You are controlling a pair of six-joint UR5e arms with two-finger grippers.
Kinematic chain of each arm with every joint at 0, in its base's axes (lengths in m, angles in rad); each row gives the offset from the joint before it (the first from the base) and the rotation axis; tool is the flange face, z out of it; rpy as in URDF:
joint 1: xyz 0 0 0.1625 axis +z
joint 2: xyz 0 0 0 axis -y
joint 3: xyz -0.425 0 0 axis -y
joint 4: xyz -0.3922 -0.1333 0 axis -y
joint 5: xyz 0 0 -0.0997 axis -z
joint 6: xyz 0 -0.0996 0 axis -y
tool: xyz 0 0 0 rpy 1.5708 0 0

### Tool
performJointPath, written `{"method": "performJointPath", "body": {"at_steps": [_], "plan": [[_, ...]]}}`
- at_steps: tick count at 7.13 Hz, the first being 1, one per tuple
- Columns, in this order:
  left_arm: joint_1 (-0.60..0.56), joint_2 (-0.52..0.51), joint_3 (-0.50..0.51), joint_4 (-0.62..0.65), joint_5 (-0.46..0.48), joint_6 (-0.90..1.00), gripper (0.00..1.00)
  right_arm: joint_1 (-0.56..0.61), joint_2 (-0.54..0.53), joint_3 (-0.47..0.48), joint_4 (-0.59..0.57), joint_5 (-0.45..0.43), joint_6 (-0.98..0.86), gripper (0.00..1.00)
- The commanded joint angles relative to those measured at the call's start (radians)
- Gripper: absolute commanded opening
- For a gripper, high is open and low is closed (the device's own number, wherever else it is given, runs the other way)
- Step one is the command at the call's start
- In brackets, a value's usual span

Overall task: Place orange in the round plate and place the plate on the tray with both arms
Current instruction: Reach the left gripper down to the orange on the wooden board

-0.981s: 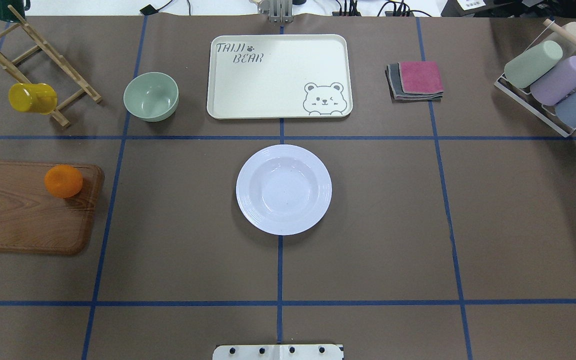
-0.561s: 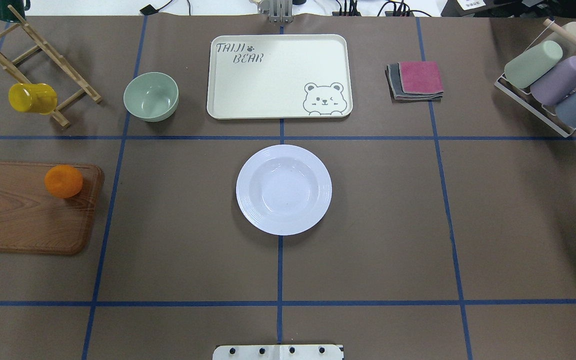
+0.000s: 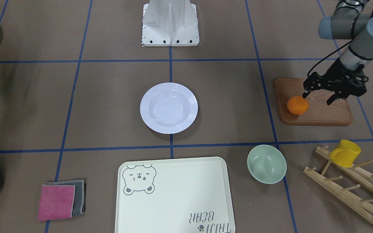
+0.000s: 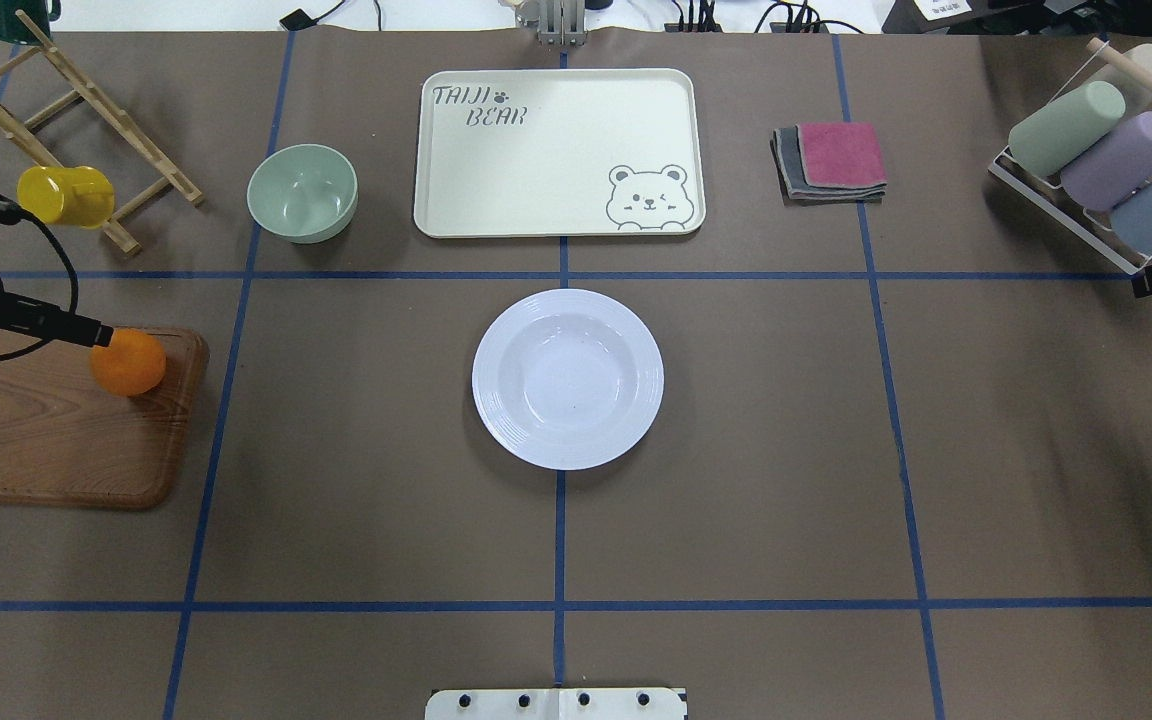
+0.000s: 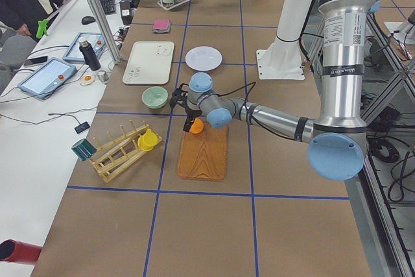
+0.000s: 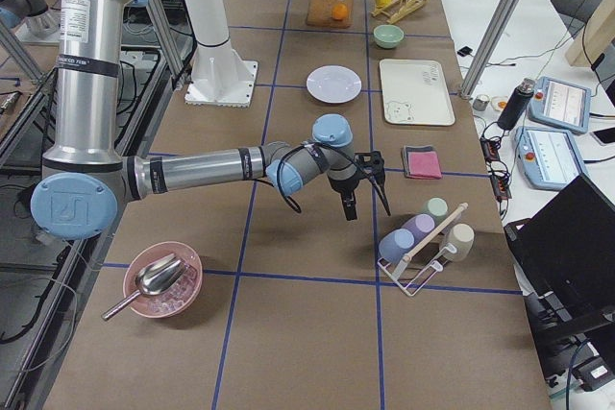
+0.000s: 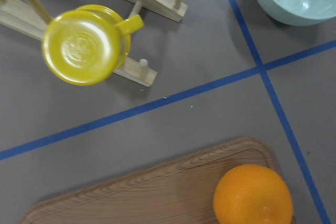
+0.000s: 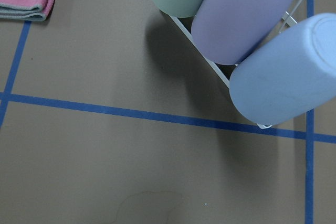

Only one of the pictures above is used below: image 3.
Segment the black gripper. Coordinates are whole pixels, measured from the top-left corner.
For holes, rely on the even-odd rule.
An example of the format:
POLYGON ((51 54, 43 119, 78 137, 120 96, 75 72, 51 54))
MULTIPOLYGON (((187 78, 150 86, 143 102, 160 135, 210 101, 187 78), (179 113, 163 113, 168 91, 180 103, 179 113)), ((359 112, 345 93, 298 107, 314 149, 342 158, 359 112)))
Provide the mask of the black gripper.
POLYGON ((367 92, 364 67, 360 62, 356 69, 350 70, 342 65, 340 59, 337 59, 324 75, 319 75, 317 72, 308 75, 303 82, 302 97, 307 98, 311 92, 322 89, 333 92, 326 100, 327 105, 331 105, 337 99, 346 99, 350 95, 360 97, 367 92))

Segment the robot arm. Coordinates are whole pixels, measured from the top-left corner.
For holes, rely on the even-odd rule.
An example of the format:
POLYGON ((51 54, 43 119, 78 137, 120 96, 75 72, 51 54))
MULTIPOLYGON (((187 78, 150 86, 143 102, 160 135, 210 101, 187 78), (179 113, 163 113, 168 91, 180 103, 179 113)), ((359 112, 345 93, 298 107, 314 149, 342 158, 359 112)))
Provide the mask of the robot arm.
POLYGON ((318 34, 323 39, 347 39, 344 51, 323 75, 308 71, 303 82, 303 98, 317 90, 327 90, 333 95, 327 105, 337 99, 353 95, 360 97, 367 92, 369 78, 363 69, 373 60, 373 12, 363 14, 367 0, 340 0, 333 15, 321 19, 318 34))

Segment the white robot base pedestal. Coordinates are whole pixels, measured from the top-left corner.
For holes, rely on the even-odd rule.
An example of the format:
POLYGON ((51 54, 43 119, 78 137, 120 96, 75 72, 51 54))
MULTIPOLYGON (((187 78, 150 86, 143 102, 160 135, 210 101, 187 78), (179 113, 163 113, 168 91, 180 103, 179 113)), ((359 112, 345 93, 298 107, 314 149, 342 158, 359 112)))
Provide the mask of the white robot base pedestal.
POLYGON ((197 7, 189 0, 151 0, 143 5, 142 46, 198 46, 197 7))

